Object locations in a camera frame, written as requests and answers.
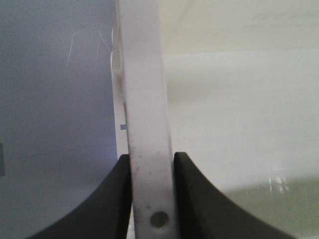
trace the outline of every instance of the white surface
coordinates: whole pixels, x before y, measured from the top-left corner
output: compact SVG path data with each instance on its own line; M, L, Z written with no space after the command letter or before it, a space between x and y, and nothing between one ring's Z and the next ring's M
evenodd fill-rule
M167 53L319 47L317 0L159 0Z
M176 239L178 226L156 1L117 1L136 237ZM169 222L152 227L151 216Z
M319 175L319 50L165 56L173 151L223 190Z

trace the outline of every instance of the scratch mark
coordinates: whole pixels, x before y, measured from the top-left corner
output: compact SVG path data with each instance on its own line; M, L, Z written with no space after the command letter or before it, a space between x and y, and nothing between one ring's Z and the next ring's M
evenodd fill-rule
M98 50L96 51L95 66L97 66L97 64L98 64L100 43L101 43L101 39L99 39Z
M104 40L104 38L103 38L103 36L102 36L102 33L101 33L101 30L100 30L100 29L99 29L99 33L100 33L100 37L101 37L101 39L102 39L103 44L105 45L105 47L109 50L109 52L112 52L111 49L109 48L108 44L106 44L106 42L105 42L105 40Z
M97 68L98 68L98 60L99 60L100 43L101 43L101 39L99 39L98 50L96 51L96 60L95 60L95 69L96 69L96 74L95 75L96 75L96 79L98 78Z
M73 48L73 42L74 42L74 36L83 32L83 31L86 31L86 30L89 30L89 29L99 29L99 34L100 34L100 37L102 38L102 41L104 43L104 45L108 48L108 50L110 51L110 48L107 46L106 42L104 41L103 39L103 36L102 36L102 33L101 33L101 30L100 28L103 28L104 26L93 26L93 27L87 27L87 28L84 28L84 29L81 29L75 33L72 34L72 37L71 37L71 46L70 46L70 50L69 50L69 55L68 55L68 60L66 62L66 67L68 67L69 65L69 61L70 61L70 57L71 57L71 53L72 53L72 48Z

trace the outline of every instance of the blue mark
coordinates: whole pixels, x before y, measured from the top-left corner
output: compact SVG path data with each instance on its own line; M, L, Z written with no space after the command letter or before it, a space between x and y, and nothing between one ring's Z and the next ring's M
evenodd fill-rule
M4 175L3 144L0 143L0 177L3 177Z
M128 126L126 124L121 124L120 127L121 127L121 130L127 130L128 129Z

